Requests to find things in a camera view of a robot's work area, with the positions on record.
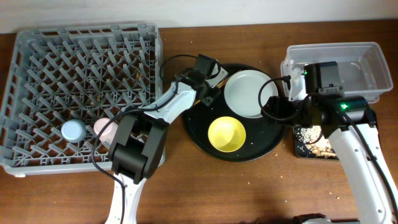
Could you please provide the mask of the light blue plastic cup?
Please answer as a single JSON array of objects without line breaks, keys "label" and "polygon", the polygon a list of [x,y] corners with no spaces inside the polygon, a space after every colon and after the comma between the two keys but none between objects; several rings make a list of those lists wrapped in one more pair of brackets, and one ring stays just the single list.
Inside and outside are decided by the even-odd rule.
[{"label": "light blue plastic cup", "polygon": [[85,124],[79,119],[66,121],[61,127],[62,137],[71,143],[78,143],[86,137]]}]

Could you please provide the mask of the yellow bowl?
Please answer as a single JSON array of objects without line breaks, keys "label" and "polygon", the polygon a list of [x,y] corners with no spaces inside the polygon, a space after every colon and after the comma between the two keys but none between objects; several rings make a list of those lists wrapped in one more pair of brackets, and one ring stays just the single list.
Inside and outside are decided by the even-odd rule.
[{"label": "yellow bowl", "polygon": [[216,118],[208,128],[210,144],[220,152],[230,153],[240,149],[246,141],[246,130],[236,118]]}]

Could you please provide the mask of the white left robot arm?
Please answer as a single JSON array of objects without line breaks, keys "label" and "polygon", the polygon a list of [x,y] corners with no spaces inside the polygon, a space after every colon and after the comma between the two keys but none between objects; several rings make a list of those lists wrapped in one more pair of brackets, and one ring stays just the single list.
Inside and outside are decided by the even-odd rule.
[{"label": "white left robot arm", "polygon": [[107,223],[136,223],[142,189],[165,160],[165,141],[170,124],[197,101],[205,101],[219,91],[228,76],[221,65],[211,71],[196,69],[181,74],[152,104],[126,109],[103,125],[101,142],[110,140],[108,150],[114,180],[114,193]]}]

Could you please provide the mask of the wooden chopstick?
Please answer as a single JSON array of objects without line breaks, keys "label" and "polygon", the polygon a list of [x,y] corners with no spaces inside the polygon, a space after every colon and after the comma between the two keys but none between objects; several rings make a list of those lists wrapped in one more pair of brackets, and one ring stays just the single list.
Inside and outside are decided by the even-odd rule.
[{"label": "wooden chopstick", "polygon": [[232,73],[231,75],[227,76],[225,79],[223,79],[219,84],[217,84],[217,88],[221,89],[223,86],[226,85],[226,83],[228,82],[228,80],[234,75],[234,73]]}]

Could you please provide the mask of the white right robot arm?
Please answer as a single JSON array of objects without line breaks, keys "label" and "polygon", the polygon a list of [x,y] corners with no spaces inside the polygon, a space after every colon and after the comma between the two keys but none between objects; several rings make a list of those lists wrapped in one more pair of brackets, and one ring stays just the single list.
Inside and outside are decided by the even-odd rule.
[{"label": "white right robot arm", "polygon": [[397,187],[382,154],[377,117],[362,96],[272,96],[261,113],[286,126],[320,126],[353,193],[361,223],[397,223]]}]

